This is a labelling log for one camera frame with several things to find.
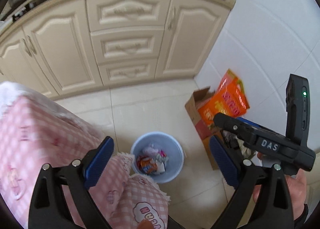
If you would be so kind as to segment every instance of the pink gingham fabric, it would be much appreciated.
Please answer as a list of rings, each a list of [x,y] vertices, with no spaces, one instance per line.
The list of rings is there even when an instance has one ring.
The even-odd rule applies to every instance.
[[[20,96],[2,116],[0,193],[24,228],[28,228],[29,205],[42,165],[68,165],[99,146],[101,140],[84,132],[84,126],[90,124],[59,118],[26,96]],[[92,199],[114,229],[135,229],[143,219],[155,229],[166,229],[169,198],[148,178],[130,177],[132,161],[127,154],[112,157],[89,190]],[[75,223],[83,226],[67,186],[64,193]]]

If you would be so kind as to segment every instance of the white tile wall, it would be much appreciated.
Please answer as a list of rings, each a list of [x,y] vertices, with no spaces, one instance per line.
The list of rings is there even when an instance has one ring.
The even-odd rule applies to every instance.
[[[231,68],[243,80],[251,106],[245,117],[284,134],[289,74],[308,78],[308,146],[319,152],[319,65],[320,8],[315,0],[237,0],[195,81],[216,88]]]

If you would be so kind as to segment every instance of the drawer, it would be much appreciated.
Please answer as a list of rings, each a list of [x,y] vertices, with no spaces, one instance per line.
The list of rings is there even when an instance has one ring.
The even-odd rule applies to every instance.
[[[99,66],[99,71],[105,86],[126,85],[140,80],[154,79],[156,65],[156,59],[143,59],[106,64]]]
[[[91,31],[139,25],[164,26],[170,0],[87,0]]]
[[[131,27],[92,33],[97,63],[158,58],[164,28]]]

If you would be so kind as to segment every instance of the black sleeve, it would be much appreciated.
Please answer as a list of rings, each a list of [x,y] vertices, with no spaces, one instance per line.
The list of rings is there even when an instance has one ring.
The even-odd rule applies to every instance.
[[[304,204],[304,210],[303,210],[301,216],[299,216],[294,221],[294,229],[299,229],[299,228],[301,228],[303,226],[304,222],[307,219],[308,212],[309,212],[308,205]]]

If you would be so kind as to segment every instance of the orange bag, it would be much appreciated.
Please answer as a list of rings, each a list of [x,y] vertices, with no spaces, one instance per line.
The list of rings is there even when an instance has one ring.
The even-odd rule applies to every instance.
[[[247,99],[243,92],[243,85],[240,79],[235,77],[228,84],[219,86],[217,91],[211,99],[202,107],[198,109],[201,118],[207,125],[213,123],[213,117],[222,112],[231,117],[238,117],[247,112],[250,108]]]

